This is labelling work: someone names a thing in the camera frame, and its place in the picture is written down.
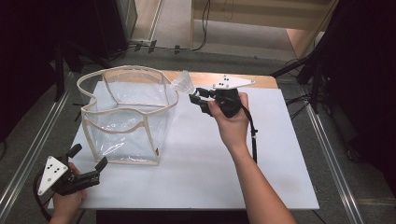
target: human arm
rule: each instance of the human arm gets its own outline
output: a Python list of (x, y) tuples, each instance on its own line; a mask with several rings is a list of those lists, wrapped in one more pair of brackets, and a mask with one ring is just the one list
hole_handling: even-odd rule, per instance
[[(240, 92), (239, 96), (248, 109), (248, 95)], [(219, 125), (221, 140), (233, 158), (250, 223), (295, 223), (290, 211), (248, 152), (248, 118), (245, 112), (241, 109), (233, 118), (228, 119), (216, 102), (208, 104)]]
[[(73, 164), (69, 163), (69, 168), (78, 175), (81, 172)], [(82, 201), (87, 197), (87, 191), (85, 189), (79, 190), (73, 194), (60, 195), (55, 193), (53, 196), (53, 207), (52, 219), (50, 224), (68, 224), (71, 223), (76, 213), (81, 206)]]

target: white table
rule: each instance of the white table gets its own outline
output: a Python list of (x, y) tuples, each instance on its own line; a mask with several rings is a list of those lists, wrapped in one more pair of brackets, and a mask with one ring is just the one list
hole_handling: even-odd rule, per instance
[[(281, 90), (241, 88), (249, 97), (258, 144), (258, 164), (289, 209), (318, 209)], [(108, 164), (100, 185), (88, 189), (87, 209), (244, 209), (233, 161), (213, 118), (181, 93), (159, 166)], [(93, 160), (82, 128), (72, 160), (82, 173)]]

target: metal rail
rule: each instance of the metal rail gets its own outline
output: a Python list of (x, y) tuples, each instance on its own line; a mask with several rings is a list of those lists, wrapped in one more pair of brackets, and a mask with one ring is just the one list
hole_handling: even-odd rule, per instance
[(59, 117), (62, 109), (64, 108), (64, 103), (66, 102), (69, 92), (70, 86), (73, 83), (74, 74), (69, 73), (66, 79), (66, 90), (58, 102), (53, 103), (46, 119), (44, 120), (40, 130), (35, 136), (35, 140), (27, 151), (23, 161), (20, 164), (15, 175), (12, 177), (11, 181), (8, 183), (6, 189), (3, 191), (0, 199), (0, 223), (4, 223), (8, 216), (9, 211), (11, 210), (12, 205), (18, 198), (19, 193), (23, 187), (24, 182), (26, 181), (30, 171), (32, 170), (35, 161), (37, 160), (41, 149), (50, 132), (55, 124), (57, 118)]
[[(308, 93), (305, 87), (301, 87), (301, 92), (303, 94)], [(352, 191), (341, 169), (341, 166), (338, 163), (338, 160), (336, 159), (334, 151), (332, 150), (332, 145), (330, 144), (327, 134), (324, 131), (323, 125), (320, 120), (320, 116), (318, 114), (315, 114), (314, 110), (310, 105), (306, 108), (306, 110), (308, 112), (309, 118), (311, 119), (312, 125), (314, 126), (315, 132), (317, 133), (320, 146), (323, 150), (323, 154), (326, 158), (326, 162), (329, 165), (335, 186), (337, 187), (338, 192), (340, 193), (341, 200), (346, 209), (346, 214), (349, 218), (350, 223), (353, 224), (365, 223), (363, 217), (361, 216), (361, 212), (359, 210), (355, 197), (353, 196)]]

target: black cable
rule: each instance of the black cable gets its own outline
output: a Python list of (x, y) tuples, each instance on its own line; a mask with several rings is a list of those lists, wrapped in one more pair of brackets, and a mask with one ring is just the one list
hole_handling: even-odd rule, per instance
[(299, 110), (297, 110), (294, 114), (290, 115), (290, 119), (293, 120), (297, 115), (300, 114), (301, 111), (303, 111), (304, 108), (306, 108), (309, 105), (309, 102), (306, 102)]
[(258, 130), (256, 130), (254, 128), (253, 118), (251, 117), (250, 111), (248, 111), (248, 109), (244, 105), (242, 105), (242, 103), (241, 103), (241, 107), (242, 107), (242, 109), (244, 109), (245, 114), (247, 115), (247, 118), (250, 121), (251, 147), (252, 147), (252, 154), (253, 154), (252, 157), (253, 157), (253, 160), (257, 163), (256, 133), (258, 132)]
[(320, 221), (322, 221), (324, 224), (326, 224), (326, 221), (323, 220), (323, 218), (317, 213), (317, 211), (312, 210), (312, 212), (313, 212), (315, 215), (317, 215), (317, 217), (320, 219)]
[(38, 184), (38, 179), (40, 178), (40, 176), (42, 176), (44, 174), (44, 168), (43, 167), (38, 174), (35, 176), (35, 180), (33, 182), (33, 195), (35, 195), (35, 201), (37, 202), (38, 207), (40, 208), (41, 214), (43, 214), (43, 217), (50, 222), (50, 219), (52, 218), (52, 216), (50, 215), (50, 213), (46, 210), (46, 208), (44, 207), (44, 204), (41, 202), (40, 198), (38, 197), (37, 194), (37, 184)]
[(47, 203), (49, 203), (50, 199), (53, 197), (53, 195), (55, 195), (55, 193), (52, 193), (52, 195), (45, 202), (43, 202), (42, 204), (46, 205)]
[[(148, 48), (148, 49), (170, 49), (170, 50), (179, 50), (179, 51), (197, 51), (200, 50), (201, 48), (203, 48), (206, 45), (206, 38), (207, 38), (207, 21), (209, 19), (209, 12), (210, 12), (210, 0), (207, 0), (205, 8), (204, 8), (204, 12), (202, 14), (202, 29), (204, 31), (204, 39), (201, 43), (201, 46), (199, 46), (196, 49), (172, 49), (172, 48), (165, 48), (165, 47), (152, 47), (152, 46), (139, 46), (139, 48)], [(129, 51), (131, 49), (136, 48), (137, 45), (129, 47), (126, 50), (120, 51), (120, 53), (118, 55), (116, 55), (113, 59), (110, 59), (109, 62), (114, 61), (116, 58), (118, 58), (122, 53)]]
[(288, 100), (286, 102), (286, 105), (291, 105), (291, 104), (294, 104), (294, 103), (296, 103), (298, 101), (307, 101), (307, 100), (310, 100), (310, 99), (311, 99), (311, 94), (304, 94), (302, 96), (299, 96), (299, 97), (296, 97), (294, 99)]
[(250, 122), (250, 136), (251, 136), (252, 158), (257, 163), (257, 143), (256, 143), (257, 136), (256, 136), (256, 133), (258, 132), (258, 130), (256, 130), (254, 128), (253, 117), (251, 117), (250, 111), (248, 111), (248, 109), (244, 105), (242, 105), (242, 103), (240, 101), (236, 101), (235, 99), (232, 99), (230, 97), (224, 97), (224, 96), (218, 97), (217, 96), (216, 100), (225, 100), (225, 101), (232, 102), (234, 104), (237, 104), (237, 105), (241, 106), (241, 108), (244, 110), (244, 112), (245, 112), (245, 114), (247, 116), (247, 119)]
[[(73, 103), (73, 105), (79, 105), (80, 107), (83, 107), (84, 105), (82, 104), (77, 104), (77, 103)], [(78, 121), (79, 117), (81, 117), (81, 109), (78, 111), (78, 114), (76, 115), (74, 122)]]
[(4, 140), (3, 142), (3, 152), (0, 155), (0, 160), (2, 160), (5, 156), (6, 156), (6, 151), (7, 151), (7, 142), (6, 140)]
[(85, 214), (86, 211), (87, 211), (87, 210), (82, 210), (82, 211), (81, 211), (81, 214), (79, 214), (79, 217), (78, 217), (78, 219), (77, 219), (77, 221), (76, 221), (76, 224), (79, 224), (79, 222), (82, 220), (82, 217), (84, 216), (84, 214)]
[[(298, 59), (291, 59), (291, 60), (288, 60), (287, 62), (285, 62), (285, 66), (284, 66), (284, 67), (287, 67), (287, 66), (288, 66), (288, 63), (290, 63), (290, 62), (292, 62), (292, 61), (296, 61), (297, 63), (299, 63), (299, 60), (298, 60)], [(298, 70), (297, 68), (298, 68), (298, 67), (295, 67), (295, 68), (292, 69), (292, 70), (296, 70), (298, 73), (300, 73), (301, 70)], [(291, 73), (292, 70), (288, 71), (288, 74), (291, 75), (292, 77), (297, 77), (297, 75), (294, 75), (294, 74)]]

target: black curtain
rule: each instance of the black curtain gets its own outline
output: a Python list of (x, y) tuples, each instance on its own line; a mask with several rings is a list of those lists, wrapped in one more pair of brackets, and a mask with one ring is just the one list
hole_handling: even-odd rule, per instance
[(54, 83), (55, 71), (50, 61), (55, 42), (39, 1), (3, 0), (0, 5), (0, 142), (3, 142)]
[(396, 195), (396, 13), (391, 1), (340, 0), (319, 50), (299, 76), (318, 63), (327, 90), (353, 126), (350, 147), (383, 172)]

